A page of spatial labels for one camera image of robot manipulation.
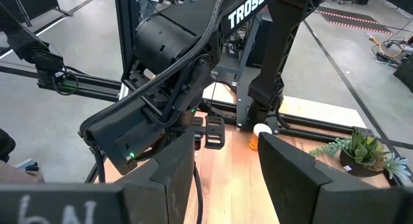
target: gray floor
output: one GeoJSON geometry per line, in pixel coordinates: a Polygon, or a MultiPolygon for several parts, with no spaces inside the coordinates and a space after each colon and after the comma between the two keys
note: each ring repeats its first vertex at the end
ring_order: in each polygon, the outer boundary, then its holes
{"type": "MultiPolygon", "coordinates": [[[[71,9],[85,0],[59,0],[71,9]]],[[[403,27],[408,19],[379,0],[367,6],[323,6],[372,16],[384,25],[403,27]]],[[[396,79],[393,68],[375,62],[367,32],[328,24],[319,14],[307,21],[345,73],[381,128],[395,141],[413,143],[413,94],[396,79]]],[[[378,36],[385,40],[389,36],[378,36]]],[[[67,65],[95,76],[119,79],[121,58],[114,0],[95,0],[41,35],[64,56],[67,65]]],[[[10,54],[0,65],[30,70],[31,65],[10,54]]],[[[302,25],[290,53],[283,79],[285,95],[356,109],[368,128],[374,127],[362,112],[307,28],[302,25]]],[[[76,132],[81,122],[109,105],[82,97],[61,97],[37,89],[35,80],[0,74],[1,128],[16,138],[11,162],[26,158],[40,162],[48,181],[83,181],[94,163],[76,132]]],[[[411,158],[405,149],[400,154],[411,158]]]]}

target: wooden surface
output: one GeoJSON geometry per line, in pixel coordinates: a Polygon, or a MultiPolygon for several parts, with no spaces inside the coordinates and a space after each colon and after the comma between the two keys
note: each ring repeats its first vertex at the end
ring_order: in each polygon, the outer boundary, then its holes
{"type": "MultiPolygon", "coordinates": [[[[205,90],[204,97],[212,97],[213,86],[205,90]]],[[[231,91],[225,85],[217,85],[214,99],[235,102],[231,91]]],[[[339,124],[364,127],[355,110],[293,97],[286,97],[282,112],[309,118],[320,117],[324,121],[337,121],[336,123],[339,124]]],[[[248,148],[250,135],[251,133],[236,132],[235,127],[226,126],[225,146],[221,150],[201,147],[201,150],[196,152],[195,161],[201,178],[204,200],[203,223],[278,223],[261,173],[258,154],[248,148]]],[[[325,145],[294,137],[279,137],[305,152],[325,145]]],[[[344,171],[338,158],[319,156],[317,159],[344,171]]],[[[105,171],[108,183],[121,177],[109,160],[105,161],[105,171]]],[[[376,187],[389,187],[382,174],[362,180],[376,187]]],[[[195,183],[192,183],[185,223],[195,223],[196,216],[197,196],[195,183]]]]}

